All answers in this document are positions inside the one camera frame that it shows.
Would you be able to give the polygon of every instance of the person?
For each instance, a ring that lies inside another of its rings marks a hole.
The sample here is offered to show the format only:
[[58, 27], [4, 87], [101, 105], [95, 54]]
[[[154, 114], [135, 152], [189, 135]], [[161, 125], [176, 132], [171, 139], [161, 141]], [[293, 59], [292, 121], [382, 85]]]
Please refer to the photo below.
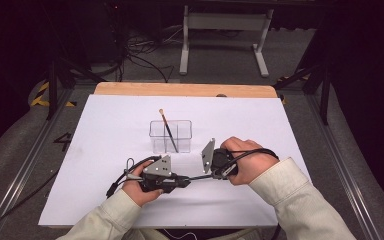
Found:
[[[234, 152], [262, 146], [252, 140], [231, 137], [220, 147]], [[132, 173], [138, 176], [151, 163], [140, 165]], [[253, 153], [237, 163], [238, 174], [229, 176], [230, 182], [233, 185], [248, 184], [272, 205], [288, 239], [355, 239], [338, 212], [309, 182], [292, 158], [279, 161], [268, 154]], [[156, 230], [130, 230], [141, 207], [157, 199], [161, 193], [161, 190], [143, 192], [138, 182], [127, 181], [121, 190], [58, 239], [166, 239]]]

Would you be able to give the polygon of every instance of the acrylic pen holder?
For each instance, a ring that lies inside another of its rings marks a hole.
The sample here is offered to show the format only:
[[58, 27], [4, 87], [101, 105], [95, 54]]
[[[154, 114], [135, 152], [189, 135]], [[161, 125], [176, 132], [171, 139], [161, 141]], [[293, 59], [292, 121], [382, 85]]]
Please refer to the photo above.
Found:
[[154, 153], [188, 153], [191, 151], [192, 122], [189, 120], [151, 121], [149, 137]]

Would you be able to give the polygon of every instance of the desk leg base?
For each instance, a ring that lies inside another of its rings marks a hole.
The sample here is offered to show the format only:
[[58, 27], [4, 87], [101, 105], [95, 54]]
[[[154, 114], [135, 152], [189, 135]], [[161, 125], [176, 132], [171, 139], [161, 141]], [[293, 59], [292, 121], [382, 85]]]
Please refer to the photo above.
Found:
[[182, 49], [182, 56], [180, 58], [180, 70], [179, 74], [184, 76], [188, 73], [188, 60], [189, 60], [189, 49]]
[[263, 54], [257, 51], [257, 44], [252, 45], [254, 49], [255, 59], [257, 59], [258, 68], [262, 77], [268, 77], [269, 71], [267, 70], [266, 62], [264, 61]]

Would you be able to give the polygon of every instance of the shirt cuff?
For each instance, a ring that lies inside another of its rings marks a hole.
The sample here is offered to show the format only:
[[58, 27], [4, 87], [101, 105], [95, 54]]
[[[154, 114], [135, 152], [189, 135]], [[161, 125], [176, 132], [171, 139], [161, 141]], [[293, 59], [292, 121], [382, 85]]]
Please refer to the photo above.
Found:
[[101, 204], [102, 209], [110, 216], [114, 224], [125, 231], [129, 230], [139, 217], [139, 207], [123, 190]]
[[275, 206], [309, 184], [292, 158], [280, 161], [254, 179], [249, 186], [268, 204]]

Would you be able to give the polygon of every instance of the white sleeve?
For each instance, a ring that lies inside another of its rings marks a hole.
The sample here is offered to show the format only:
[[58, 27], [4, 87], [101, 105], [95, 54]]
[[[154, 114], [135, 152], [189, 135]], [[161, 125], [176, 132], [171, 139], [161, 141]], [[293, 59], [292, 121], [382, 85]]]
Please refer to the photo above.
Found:
[[275, 208], [289, 240], [355, 239], [338, 212], [292, 158], [280, 161], [249, 185]]
[[121, 239], [138, 218], [140, 210], [123, 190], [119, 190], [58, 240]]

